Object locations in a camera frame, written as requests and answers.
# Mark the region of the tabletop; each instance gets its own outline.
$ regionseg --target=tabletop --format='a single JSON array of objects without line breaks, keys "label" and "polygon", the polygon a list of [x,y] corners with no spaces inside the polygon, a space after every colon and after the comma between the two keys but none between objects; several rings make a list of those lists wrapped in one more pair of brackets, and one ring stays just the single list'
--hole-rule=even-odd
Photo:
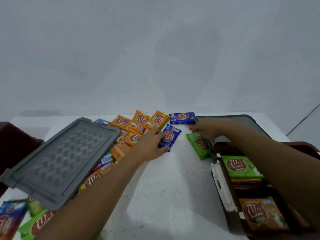
[{"label": "tabletop", "polygon": [[[274,140],[289,141],[268,117],[261,113],[205,113],[197,115],[251,116]],[[48,140],[79,117],[112,121],[117,115],[15,117],[19,128],[49,128]],[[174,125],[182,131],[170,152],[144,163],[122,194],[103,228],[104,239],[247,239],[229,232],[214,179],[211,160],[200,161],[185,134],[187,125]],[[18,189],[8,189],[0,198],[26,198]],[[20,239],[16,233],[14,239]]]}]

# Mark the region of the forearm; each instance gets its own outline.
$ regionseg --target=forearm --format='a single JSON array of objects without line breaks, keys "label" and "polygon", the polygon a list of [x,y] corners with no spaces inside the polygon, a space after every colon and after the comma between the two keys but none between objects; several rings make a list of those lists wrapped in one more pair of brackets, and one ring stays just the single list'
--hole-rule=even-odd
[{"label": "forearm", "polygon": [[222,134],[234,143],[307,219],[320,228],[320,161],[232,123]]},{"label": "forearm", "polygon": [[126,155],[114,168],[56,213],[35,239],[96,239],[140,166],[140,160],[136,157]]}]

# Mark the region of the white wall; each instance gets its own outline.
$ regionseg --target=white wall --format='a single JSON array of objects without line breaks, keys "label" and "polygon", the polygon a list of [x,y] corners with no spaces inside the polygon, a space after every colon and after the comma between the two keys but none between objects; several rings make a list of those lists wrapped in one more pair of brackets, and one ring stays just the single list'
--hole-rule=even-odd
[{"label": "white wall", "polygon": [[320,102],[319,0],[1,0],[0,120]]},{"label": "white wall", "polygon": [[320,150],[320,106],[288,136],[291,141],[306,141]]}]

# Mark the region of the person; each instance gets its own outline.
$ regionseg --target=person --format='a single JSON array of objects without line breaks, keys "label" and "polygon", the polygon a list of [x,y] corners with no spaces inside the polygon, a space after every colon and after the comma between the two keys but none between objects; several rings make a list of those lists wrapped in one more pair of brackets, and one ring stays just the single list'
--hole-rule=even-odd
[{"label": "person", "polygon": [[[227,137],[320,230],[320,160],[230,120],[206,118],[192,132],[210,140]],[[164,136],[156,127],[142,136],[112,170],[59,210],[35,240],[95,240],[139,166],[168,151],[168,147],[158,148]]]}]

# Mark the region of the barcode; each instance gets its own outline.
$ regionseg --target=barcode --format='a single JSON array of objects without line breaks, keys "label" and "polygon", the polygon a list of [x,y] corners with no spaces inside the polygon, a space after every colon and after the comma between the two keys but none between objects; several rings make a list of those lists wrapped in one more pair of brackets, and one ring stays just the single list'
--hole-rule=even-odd
[{"label": "barcode", "polygon": [[107,162],[110,162],[110,161],[112,161],[112,155],[111,154],[109,154],[106,157],[101,159],[102,165],[105,165]]}]

